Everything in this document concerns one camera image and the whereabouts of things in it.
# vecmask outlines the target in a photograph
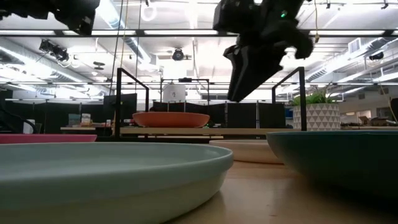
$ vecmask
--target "green plant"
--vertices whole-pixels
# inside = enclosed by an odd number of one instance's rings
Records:
[[[330,83],[324,87],[319,89],[317,86],[313,88],[311,93],[307,94],[305,97],[306,104],[315,104],[315,103],[334,103],[335,101],[330,98],[331,93],[327,94],[327,90]],[[292,106],[300,105],[300,97],[295,97],[290,103]]]

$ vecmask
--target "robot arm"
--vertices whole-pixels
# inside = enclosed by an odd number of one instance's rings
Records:
[[[313,50],[308,34],[297,29],[304,0],[221,0],[215,10],[213,29],[239,34],[236,45],[224,56],[233,65],[228,99],[241,101],[283,68],[279,65],[287,47],[295,47],[297,59]]]
[[[11,14],[47,19],[49,12],[82,35],[91,35],[100,0],[0,0],[0,21]]]

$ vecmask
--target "white geometric planter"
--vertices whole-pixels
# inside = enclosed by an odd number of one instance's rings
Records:
[[[300,106],[293,108],[293,127],[301,129]],[[307,131],[340,130],[340,110],[337,104],[319,103],[307,105]]]

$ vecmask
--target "teal bowl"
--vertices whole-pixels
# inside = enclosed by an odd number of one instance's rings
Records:
[[[268,133],[285,165],[314,180],[398,198],[398,131]]]

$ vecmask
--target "potted plant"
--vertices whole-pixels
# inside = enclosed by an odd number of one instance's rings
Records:
[[[336,131],[340,130],[340,111],[338,104],[327,94],[328,86],[319,89],[315,87],[311,94],[305,97],[307,104],[308,131]],[[293,125],[301,129],[300,97],[291,102],[293,107]]]

